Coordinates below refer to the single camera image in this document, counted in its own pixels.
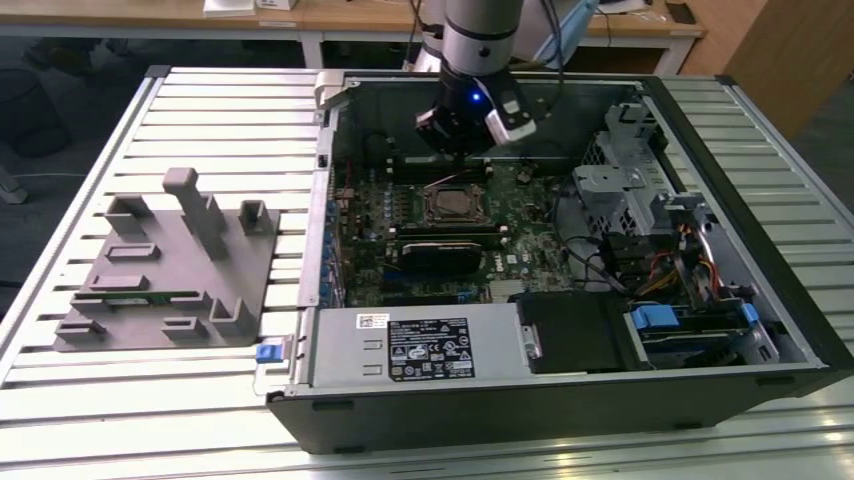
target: desk leg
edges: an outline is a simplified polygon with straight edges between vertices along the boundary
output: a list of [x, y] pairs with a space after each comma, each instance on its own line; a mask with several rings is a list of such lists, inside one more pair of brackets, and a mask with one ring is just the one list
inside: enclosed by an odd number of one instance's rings
[[323, 68], [323, 32], [305, 30], [299, 32], [299, 41], [303, 44], [306, 68]]
[[656, 75], [678, 75], [685, 59], [689, 58], [694, 37], [674, 37], [656, 66]]

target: cpu socket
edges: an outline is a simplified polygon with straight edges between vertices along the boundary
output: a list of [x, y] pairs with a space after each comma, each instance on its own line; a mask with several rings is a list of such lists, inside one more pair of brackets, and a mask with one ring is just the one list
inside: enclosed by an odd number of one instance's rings
[[489, 223], [490, 219], [484, 209], [484, 189], [477, 185], [428, 188], [425, 221], [430, 225]]

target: motherboard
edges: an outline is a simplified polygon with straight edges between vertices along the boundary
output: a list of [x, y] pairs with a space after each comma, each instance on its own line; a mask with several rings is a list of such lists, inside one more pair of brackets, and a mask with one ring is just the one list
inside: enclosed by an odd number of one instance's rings
[[570, 289], [550, 220], [566, 177], [520, 159], [410, 167], [338, 176], [347, 306], [508, 302]]

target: warning label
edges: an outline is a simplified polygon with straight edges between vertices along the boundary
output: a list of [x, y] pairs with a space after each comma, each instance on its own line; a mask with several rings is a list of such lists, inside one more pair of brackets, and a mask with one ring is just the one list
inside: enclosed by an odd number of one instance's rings
[[396, 382], [474, 376], [469, 319], [389, 321], [389, 377]]

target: blue tab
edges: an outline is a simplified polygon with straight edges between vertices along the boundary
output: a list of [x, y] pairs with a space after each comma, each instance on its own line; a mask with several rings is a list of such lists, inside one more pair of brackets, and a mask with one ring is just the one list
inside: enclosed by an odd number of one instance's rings
[[678, 327], [680, 319], [670, 305], [642, 305], [632, 312], [638, 330], [649, 327]]
[[257, 363], [285, 362], [285, 348], [282, 345], [259, 345], [255, 352]]
[[740, 308], [750, 325], [756, 325], [760, 322], [760, 312], [757, 312], [757, 307], [753, 306], [753, 303], [742, 303]]

